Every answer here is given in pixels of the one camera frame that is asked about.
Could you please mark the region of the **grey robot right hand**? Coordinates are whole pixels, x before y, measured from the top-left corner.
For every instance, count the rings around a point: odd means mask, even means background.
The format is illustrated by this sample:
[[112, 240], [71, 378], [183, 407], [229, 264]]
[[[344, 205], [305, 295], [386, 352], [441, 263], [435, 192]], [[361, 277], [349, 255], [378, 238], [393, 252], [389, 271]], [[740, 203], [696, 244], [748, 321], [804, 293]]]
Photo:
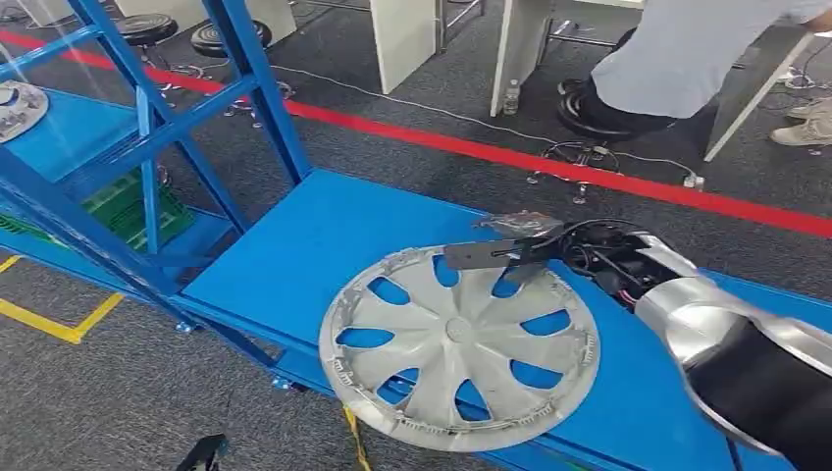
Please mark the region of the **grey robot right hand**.
[[503, 279], [518, 286], [546, 269], [553, 258], [546, 249], [534, 245], [557, 236], [564, 223], [539, 212], [490, 215], [473, 224], [475, 229], [488, 229], [501, 239], [485, 242], [449, 244], [443, 257], [450, 269], [503, 269]]

